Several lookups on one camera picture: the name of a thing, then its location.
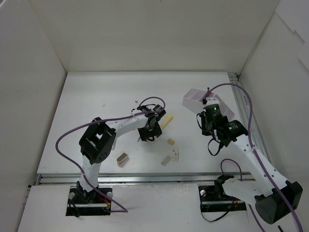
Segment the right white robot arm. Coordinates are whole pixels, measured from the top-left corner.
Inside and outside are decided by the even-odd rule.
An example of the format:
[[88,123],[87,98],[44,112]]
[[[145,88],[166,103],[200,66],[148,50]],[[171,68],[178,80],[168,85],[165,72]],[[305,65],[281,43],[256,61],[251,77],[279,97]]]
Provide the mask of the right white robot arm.
[[274,224],[294,212],[303,192],[301,185],[290,182],[272,166],[260,150],[249,140],[246,128],[237,120],[229,121],[219,104],[208,103],[199,113],[202,134],[212,136],[219,148],[226,147],[249,169],[256,183],[245,183],[233,175],[223,174],[214,182],[214,195],[238,198],[253,205],[258,215]]

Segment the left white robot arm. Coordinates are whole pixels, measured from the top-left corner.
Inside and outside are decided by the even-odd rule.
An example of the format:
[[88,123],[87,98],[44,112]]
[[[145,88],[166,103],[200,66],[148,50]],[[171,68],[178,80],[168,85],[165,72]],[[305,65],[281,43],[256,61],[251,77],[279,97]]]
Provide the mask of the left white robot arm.
[[100,123],[99,117],[93,120],[96,124],[89,126],[79,141],[85,174],[80,177],[78,186],[81,188],[79,197],[84,202],[95,200],[101,163],[114,150],[117,138],[137,130],[142,141],[153,142],[162,134],[159,121],[165,114],[166,111],[159,104],[152,109],[148,105],[142,105],[133,109],[124,119]]

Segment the yellow highlighter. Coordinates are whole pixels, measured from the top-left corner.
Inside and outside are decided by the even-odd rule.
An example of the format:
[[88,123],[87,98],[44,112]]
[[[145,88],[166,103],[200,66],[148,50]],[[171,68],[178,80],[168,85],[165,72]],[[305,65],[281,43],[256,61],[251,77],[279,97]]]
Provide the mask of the yellow highlighter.
[[172,120],[173,120],[173,115],[167,116],[164,122],[160,124],[161,130],[163,130]]

